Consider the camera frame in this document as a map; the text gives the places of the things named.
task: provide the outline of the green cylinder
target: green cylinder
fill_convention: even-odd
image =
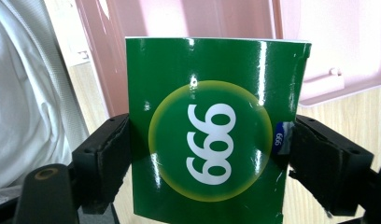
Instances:
[[[168,223],[281,223],[311,45],[127,38],[134,213]]]

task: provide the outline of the green label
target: green label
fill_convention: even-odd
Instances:
[[[242,193],[261,175],[272,125],[249,91],[194,79],[159,104],[148,145],[172,189],[196,201],[219,202]]]

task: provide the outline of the blue sticker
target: blue sticker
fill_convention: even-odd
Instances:
[[[275,135],[273,136],[272,152],[278,154],[284,144],[284,127],[283,122],[277,123],[275,126]]]

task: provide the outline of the white fabric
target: white fabric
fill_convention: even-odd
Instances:
[[[0,2],[0,188],[71,150],[47,67],[21,23]]]
[[[19,197],[21,194],[21,185],[0,189],[0,204]]]
[[[31,37],[47,67],[68,145],[76,149],[88,136],[44,0],[0,0]]]

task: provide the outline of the wooden surface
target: wooden surface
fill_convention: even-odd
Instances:
[[[106,119],[99,99],[94,76],[89,64],[70,69],[82,112],[92,133]],[[314,118],[341,133],[348,139],[371,151],[373,169],[381,166],[381,88],[365,91],[341,100],[335,100],[311,108],[302,108],[298,114]],[[124,178],[115,201],[120,223],[158,223],[133,214],[131,175]],[[349,217],[328,218],[313,196],[298,182],[288,178],[284,202],[285,224],[338,223]]]

